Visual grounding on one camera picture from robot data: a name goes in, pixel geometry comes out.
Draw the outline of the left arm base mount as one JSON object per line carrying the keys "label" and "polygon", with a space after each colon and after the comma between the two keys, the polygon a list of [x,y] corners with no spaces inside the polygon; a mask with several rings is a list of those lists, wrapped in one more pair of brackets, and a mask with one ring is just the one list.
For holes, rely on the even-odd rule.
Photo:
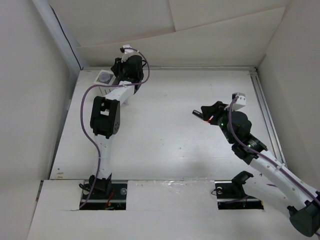
{"label": "left arm base mount", "polygon": [[81,199],[79,203],[80,210],[90,211],[124,211],[127,208],[127,181],[113,181],[109,194],[106,195],[103,191],[93,190],[89,200],[84,206],[81,206],[89,196],[89,183],[80,184],[82,187]]}

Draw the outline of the orange cap highlighter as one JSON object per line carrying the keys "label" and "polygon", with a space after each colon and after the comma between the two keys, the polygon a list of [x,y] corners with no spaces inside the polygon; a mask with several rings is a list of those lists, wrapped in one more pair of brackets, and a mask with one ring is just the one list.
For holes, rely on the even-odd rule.
{"label": "orange cap highlighter", "polygon": [[207,120],[205,120],[204,119],[204,117],[203,117],[203,114],[201,113],[201,112],[199,112],[199,111],[197,111],[197,110],[193,110],[192,111],[192,114],[194,115],[194,116],[196,116],[197,118],[199,118],[199,119],[201,119],[201,120],[203,120],[203,121],[205,121],[205,122],[207,122],[207,123],[210,123],[210,121],[211,121],[211,117],[210,118],[208,118]]}

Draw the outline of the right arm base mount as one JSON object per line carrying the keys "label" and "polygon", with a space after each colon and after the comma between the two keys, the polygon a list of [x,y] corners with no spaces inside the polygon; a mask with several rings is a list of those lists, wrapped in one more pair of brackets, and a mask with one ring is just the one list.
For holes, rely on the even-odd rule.
{"label": "right arm base mount", "polygon": [[231,180],[215,180],[211,195],[216,196],[218,210],[263,210],[263,202],[244,191],[243,185],[252,177],[242,171]]}

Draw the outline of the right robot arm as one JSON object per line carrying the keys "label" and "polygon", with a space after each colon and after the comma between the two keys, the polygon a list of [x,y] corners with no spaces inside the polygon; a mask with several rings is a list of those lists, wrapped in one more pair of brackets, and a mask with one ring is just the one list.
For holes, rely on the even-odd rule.
{"label": "right robot arm", "polygon": [[320,192],[303,182],[279,162],[267,146],[251,133],[252,123],[239,109],[243,103],[234,99],[231,104],[217,101],[202,106],[200,116],[222,131],[233,153],[270,183],[259,184],[258,178],[242,171],[232,179],[231,191],[237,197],[248,195],[272,205],[286,216],[302,235],[320,233]]}

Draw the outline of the clear jar of paper clips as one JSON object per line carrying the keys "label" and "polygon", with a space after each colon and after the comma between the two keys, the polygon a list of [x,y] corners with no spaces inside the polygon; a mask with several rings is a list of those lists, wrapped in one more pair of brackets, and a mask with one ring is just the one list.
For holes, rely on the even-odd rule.
{"label": "clear jar of paper clips", "polygon": [[113,74],[108,71],[101,71],[98,75],[98,81],[103,84],[109,84],[111,79],[113,78]]}

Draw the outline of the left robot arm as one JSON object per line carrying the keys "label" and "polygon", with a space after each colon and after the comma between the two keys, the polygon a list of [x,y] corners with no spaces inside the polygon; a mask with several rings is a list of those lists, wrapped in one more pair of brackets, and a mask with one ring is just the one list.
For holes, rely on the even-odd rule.
{"label": "left robot arm", "polygon": [[92,192],[103,199],[112,191],[111,147],[114,135],[120,129],[121,105],[139,89],[139,83],[144,78],[145,64],[146,61],[139,55],[132,55],[125,62],[116,58],[111,71],[120,86],[93,100],[90,127],[99,147],[99,154],[89,185],[93,188]]}

